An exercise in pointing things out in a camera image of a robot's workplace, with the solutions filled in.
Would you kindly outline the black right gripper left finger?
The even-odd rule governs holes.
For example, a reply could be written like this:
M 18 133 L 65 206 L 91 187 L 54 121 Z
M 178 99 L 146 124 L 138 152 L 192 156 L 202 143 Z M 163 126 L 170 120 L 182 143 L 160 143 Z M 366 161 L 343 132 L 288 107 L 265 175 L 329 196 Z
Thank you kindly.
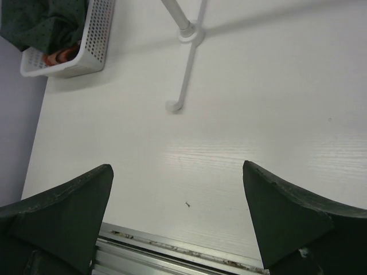
M 114 171 L 102 164 L 1 207 L 1 274 L 91 274 Z

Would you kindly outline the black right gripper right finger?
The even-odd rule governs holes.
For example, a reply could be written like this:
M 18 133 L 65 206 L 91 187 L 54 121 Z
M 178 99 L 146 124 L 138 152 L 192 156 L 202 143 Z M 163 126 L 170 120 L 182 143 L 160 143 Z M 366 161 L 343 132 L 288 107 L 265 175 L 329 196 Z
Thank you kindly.
M 366 274 L 366 210 L 294 185 L 254 162 L 243 184 L 270 274 Z

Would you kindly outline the dark dotted skirt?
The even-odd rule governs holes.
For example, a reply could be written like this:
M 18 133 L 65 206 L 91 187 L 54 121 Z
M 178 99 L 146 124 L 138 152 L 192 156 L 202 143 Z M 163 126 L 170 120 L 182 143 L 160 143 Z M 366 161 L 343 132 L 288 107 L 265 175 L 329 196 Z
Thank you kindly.
M 52 54 L 77 44 L 83 35 L 88 1 L 1 2 L 1 37 L 20 51 Z

